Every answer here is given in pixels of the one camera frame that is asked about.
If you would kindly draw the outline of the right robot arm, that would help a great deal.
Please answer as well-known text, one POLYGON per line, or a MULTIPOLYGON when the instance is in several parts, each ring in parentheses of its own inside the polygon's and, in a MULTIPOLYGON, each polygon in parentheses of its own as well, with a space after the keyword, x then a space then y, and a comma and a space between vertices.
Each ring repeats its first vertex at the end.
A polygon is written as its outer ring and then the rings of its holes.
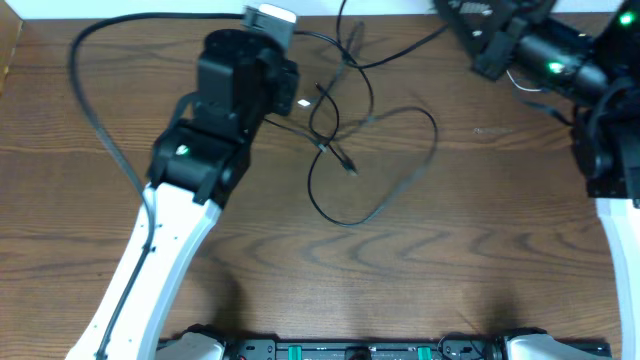
POLYGON ((639 356, 639 3, 625 0, 591 38, 551 16, 551 1, 438 0, 436 10, 491 80, 516 67, 573 101, 572 153, 614 265, 624 359, 639 356))

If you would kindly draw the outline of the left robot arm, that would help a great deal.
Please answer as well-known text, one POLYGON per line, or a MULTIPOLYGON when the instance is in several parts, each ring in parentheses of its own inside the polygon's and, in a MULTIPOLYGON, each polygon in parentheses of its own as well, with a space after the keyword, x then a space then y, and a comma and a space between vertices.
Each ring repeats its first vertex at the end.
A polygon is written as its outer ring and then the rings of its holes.
POLYGON ((290 112, 299 75, 289 30, 218 30, 198 85, 155 141, 142 206, 107 291, 70 359, 152 359, 196 250, 250 165, 268 114, 290 112))

